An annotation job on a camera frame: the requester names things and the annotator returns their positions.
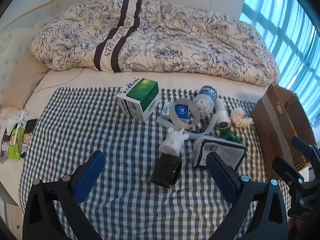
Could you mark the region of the clear floss bottle blue label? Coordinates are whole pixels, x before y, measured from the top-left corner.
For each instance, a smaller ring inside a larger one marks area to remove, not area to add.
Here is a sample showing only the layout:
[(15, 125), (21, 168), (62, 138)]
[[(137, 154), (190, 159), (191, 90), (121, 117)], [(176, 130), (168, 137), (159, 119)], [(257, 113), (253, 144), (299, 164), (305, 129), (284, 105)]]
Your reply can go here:
[(217, 90), (212, 86), (203, 86), (197, 93), (194, 103), (204, 115), (213, 112), (217, 98)]

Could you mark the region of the white tufted headboard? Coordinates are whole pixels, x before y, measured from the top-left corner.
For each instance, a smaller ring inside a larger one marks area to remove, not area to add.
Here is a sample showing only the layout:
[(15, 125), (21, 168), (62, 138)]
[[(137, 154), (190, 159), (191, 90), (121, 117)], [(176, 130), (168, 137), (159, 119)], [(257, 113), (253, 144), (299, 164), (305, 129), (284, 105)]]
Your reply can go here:
[(1, 33), (1, 88), (7, 84), (5, 74), (11, 74), (17, 60), (30, 52), (30, 44), (36, 35), (31, 28), (17, 28)]

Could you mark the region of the beige pillow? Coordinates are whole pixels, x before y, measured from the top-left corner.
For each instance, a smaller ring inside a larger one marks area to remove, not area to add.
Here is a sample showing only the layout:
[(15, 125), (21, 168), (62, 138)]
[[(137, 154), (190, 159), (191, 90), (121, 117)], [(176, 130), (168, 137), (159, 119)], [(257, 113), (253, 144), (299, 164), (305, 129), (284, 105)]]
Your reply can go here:
[(11, 74), (5, 74), (7, 84), (1, 88), (4, 107), (13, 106), (23, 109), (39, 82), (49, 69), (40, 63), (31, 52), (27, 52), (21, 60), (17, 60)]

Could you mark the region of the black pouch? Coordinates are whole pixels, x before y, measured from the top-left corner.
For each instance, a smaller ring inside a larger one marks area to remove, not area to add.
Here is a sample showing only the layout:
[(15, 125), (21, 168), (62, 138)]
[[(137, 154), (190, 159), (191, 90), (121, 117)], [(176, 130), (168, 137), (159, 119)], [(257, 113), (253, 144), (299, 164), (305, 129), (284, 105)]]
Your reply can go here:
[(156, 161), (150, 181), (166, 189), (176, 184), (181, 174), (182, 161), (178, 156), (162, 153)]

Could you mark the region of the teal window curtain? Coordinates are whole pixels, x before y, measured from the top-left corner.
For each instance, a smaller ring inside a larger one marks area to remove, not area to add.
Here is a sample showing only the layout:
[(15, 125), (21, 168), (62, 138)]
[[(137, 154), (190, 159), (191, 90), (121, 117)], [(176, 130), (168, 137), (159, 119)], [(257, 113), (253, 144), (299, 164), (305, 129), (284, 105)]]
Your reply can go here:
[(263, 37), (279, 85), (298, 95), (311, 126), (319, 126), (319, 35), (302, 6), (297, 0), (244, 0), (240, 20)]

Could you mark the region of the small blue white packet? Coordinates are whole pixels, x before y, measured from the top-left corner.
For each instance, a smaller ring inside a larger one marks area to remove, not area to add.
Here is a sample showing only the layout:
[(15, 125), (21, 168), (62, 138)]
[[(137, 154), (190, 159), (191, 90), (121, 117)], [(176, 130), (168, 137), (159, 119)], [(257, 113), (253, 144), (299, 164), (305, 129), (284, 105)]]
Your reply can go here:
[(174, 105), (173, 102), (165, 102), (161, 111), (161, 117), (166, 120), (171, 120), (170, 109)]

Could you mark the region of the white tape roll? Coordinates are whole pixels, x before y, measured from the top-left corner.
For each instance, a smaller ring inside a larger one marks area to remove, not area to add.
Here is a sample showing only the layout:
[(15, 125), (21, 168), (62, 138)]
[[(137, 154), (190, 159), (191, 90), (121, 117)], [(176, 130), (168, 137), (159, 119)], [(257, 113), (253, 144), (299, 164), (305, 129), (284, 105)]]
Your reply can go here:
[(171, 106), (169, 111), (172, 123), (178, 128), (188, 130), (200, 120), (198, 106), (188, 98), (180, 98)]

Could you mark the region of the white plug-in device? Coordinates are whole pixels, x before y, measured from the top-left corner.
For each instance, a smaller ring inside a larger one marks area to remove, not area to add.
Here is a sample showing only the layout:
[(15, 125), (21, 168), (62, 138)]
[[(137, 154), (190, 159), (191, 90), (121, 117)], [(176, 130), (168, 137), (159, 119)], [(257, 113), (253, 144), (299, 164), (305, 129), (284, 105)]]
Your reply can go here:
[(231, 120), (225, 108), (225, 102), (217, 98), (215, 102), (215, 114), (217, 115), (216, 125), (219, 129), (227, 129), (231, 125)]

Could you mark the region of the white figurine toy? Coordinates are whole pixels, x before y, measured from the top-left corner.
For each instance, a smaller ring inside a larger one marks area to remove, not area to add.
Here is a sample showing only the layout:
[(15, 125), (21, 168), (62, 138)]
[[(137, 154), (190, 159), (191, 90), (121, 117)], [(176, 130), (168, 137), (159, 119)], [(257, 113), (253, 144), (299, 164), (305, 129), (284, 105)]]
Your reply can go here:
[(189, 135), (183, 133), (184, 129), (176, 131), (173, 127), (169, 127), (167, 132), (167, 137), (160, 144), (159, 151), (164, 154), (179, 157), (182, 145), (189, 139)]

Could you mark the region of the cream lace cloth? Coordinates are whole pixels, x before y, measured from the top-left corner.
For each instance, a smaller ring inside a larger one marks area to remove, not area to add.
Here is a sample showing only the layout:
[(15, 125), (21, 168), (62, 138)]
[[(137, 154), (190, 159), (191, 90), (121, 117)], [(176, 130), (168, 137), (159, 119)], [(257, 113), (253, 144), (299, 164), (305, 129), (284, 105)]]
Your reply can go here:
[(245, 111), (237, 107), (231, 111), (230, 119), (237, 128), (248, 127), (254, 124), (252, 118), (245, 117)]

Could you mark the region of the green white carton box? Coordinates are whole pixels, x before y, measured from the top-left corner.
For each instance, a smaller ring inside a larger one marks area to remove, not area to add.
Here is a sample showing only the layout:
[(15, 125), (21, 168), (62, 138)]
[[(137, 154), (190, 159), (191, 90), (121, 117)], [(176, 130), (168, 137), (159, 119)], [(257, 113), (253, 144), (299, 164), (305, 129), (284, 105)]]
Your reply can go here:
[(134, 77), (116, 96), (124, 114), (146, 122), (161, 100), (157, 81)]

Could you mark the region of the floral patterned duvet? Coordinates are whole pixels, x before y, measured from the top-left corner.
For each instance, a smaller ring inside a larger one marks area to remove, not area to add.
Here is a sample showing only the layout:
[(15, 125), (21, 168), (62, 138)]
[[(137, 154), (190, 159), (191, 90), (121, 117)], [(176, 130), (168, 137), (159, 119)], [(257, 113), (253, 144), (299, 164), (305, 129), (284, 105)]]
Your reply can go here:
[(55, 71), (187, 72), (267, 86), (280, 78), (258, 31), (218, 12), (150, 0), (89, 0), (51, 17), (30, 45)]

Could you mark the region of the black white tissue pack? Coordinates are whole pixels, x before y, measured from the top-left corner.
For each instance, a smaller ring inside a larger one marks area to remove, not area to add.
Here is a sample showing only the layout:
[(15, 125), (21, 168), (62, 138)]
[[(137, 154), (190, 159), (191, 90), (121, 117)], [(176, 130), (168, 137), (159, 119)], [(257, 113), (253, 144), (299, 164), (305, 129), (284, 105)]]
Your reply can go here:
[(215, 152), (226, 165), (237, 170), (246, 155), (247, 148), (237, 142), (202, 135), (193, 145), (193, 167), (206, 170), (206, 157), (210, 152)]

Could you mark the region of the black phone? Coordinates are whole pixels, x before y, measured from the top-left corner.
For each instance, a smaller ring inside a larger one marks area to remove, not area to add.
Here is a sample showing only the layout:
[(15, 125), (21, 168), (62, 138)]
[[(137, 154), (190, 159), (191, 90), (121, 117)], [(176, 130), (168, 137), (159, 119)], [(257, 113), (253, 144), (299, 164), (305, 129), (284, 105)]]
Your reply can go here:
[(25, 133), (33, 133), (33, 130), (36, 127), (38, 119), (30, 119), (27, 121), (26, 125), (25, 125)]

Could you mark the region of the green snack bag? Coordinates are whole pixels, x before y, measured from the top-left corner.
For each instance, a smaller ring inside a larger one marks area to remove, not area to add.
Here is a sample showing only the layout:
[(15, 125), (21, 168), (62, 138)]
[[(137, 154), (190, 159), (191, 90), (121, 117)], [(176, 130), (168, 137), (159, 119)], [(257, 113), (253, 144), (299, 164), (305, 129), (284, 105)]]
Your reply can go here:
[(225, 140), (228, 140), (228, 141), (231, 141), (231, 142), (235, 142), (235, 143), (239, 143), (241, 144), (241, 140), (236, 137), (232, 132), (231, 130), (228, 128), (228, 129), (223, 129), (221, 132), (220, 132), (220, 135), (219, 135), (219, 138), (220, 139), (225, 139)]

